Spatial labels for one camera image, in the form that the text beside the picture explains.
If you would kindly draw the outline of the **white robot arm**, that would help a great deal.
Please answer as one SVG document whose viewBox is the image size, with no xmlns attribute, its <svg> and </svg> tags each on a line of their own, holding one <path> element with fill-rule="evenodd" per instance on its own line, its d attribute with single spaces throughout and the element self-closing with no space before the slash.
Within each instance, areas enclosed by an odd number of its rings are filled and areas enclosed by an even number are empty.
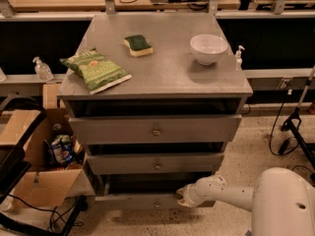
<svg viewBox="0 0 315 236">
<path fill-rule="evenodd" d="M 213 175 L 177 194 L 184 207 L 220 201 L 249 211 L 252 236 L 315 236 L 315 188 L 286 168 L 263 171 L 253 187 L 230 186 Z"/>
</svg>

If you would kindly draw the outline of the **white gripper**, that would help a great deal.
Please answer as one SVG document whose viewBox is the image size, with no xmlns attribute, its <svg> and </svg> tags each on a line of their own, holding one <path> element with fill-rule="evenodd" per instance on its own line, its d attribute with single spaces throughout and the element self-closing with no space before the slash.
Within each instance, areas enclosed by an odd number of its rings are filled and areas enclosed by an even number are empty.
<svg viewBox="0 0 315 236">
<path fill-rule="evenodd" d="M 188 184 L 176 191 L 178 204 L 182 207 L 198 207 L 204 202 L 217 201 L 225 188 L 226 182 L 219 175 L 212 175 Z"/>
</svg>

